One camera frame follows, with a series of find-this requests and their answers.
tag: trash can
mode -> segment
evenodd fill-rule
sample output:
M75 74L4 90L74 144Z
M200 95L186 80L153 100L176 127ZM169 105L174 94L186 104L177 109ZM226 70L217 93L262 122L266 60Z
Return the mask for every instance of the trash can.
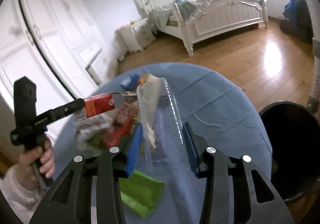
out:
M288 204L320 177L320 126L300 104L273 103L259 113L273 149L271 183Z

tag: clear plastic container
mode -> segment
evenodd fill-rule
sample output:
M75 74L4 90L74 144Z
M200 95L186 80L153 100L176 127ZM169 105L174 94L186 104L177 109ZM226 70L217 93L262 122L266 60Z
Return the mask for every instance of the clear plastic container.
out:
M164 78L138 86L137 93L148 170L162 180L171 179L189 167L175 98Z

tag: person's arm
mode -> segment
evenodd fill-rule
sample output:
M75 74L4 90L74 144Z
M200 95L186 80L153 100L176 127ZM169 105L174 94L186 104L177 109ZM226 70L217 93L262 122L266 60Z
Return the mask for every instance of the person's arm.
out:
M7 202L23 223L29 223L35 209L45 194L41 190L31 169L31 164L40 158L43 164L39 169L51 178L55 171L54 155L49 139L45 142L45 152L36 147L20 155L17 165L11 167L3 180L0 189Z

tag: sleeve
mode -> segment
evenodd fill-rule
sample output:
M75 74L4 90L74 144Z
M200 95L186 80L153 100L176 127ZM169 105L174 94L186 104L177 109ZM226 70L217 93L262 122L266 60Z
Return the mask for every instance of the sleeve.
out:
M14 213L28 224L45 191L40 188L30 191L22 187L15 177L16 168L16 165L11 167L0 180L0 189Z

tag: wooden floor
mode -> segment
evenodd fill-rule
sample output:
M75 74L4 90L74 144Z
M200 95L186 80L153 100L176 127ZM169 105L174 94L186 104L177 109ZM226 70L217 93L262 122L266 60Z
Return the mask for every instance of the wooden floor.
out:
M313 77L312 45L283 33L278 20L231 31L194 45L189 57L182 40L159 34L143 52L129 54L120 72L158 62L186 62L215 70L241 87L260 111L276 101L305 105Z

